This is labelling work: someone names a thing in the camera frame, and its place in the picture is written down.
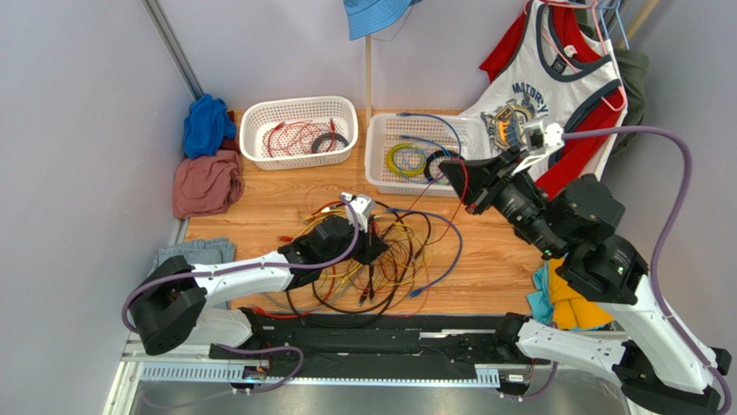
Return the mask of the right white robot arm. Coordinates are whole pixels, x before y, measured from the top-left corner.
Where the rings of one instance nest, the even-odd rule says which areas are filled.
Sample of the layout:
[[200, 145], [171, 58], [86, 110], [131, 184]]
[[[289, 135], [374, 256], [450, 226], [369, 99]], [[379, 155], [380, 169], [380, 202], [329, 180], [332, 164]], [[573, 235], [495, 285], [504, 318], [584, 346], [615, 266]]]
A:
[[561, 259], [558, 275], [607, 311], [627, 339], [602, 340], [509, 313], [494, 334], [497, 351], [513, 361], [546, 360], [597, 375], [657, 414], [728, 413], [732, 356], [697, 339], [663, 297], [656, 261], [616, 234], [625, 207], [593, 174], [553, 198], [529, 177], [532, 165], [591, 132], [557, 124], [528, 124], [525, 132], [521, 148], [484, 160], [445, 160], [439, 170], [469, 213], [494, 208], [545, 259]]

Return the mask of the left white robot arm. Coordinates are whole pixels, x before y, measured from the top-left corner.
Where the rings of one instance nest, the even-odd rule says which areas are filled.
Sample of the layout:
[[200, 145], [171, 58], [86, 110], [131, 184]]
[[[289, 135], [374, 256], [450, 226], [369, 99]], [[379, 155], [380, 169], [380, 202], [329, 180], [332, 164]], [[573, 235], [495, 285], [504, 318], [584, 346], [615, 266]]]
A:
[[123, 324], [138, 334], [148, 355], [165, 354], [200, 338], [207, 326], [226, 321], [243, 328], [241, 345], [251, 336], [251, 320], [219, 304], [254, 294], [290, 291], [319, 279], [343, 261], [368, 265], [388, 244], [369, 223], [376, 202], [360, 194], [340, 196], [346, 215], [329, 214], [307, 234], [254, 259], [218, 265], [191, 265], [182, 255], [163, 261], [124, 301]]

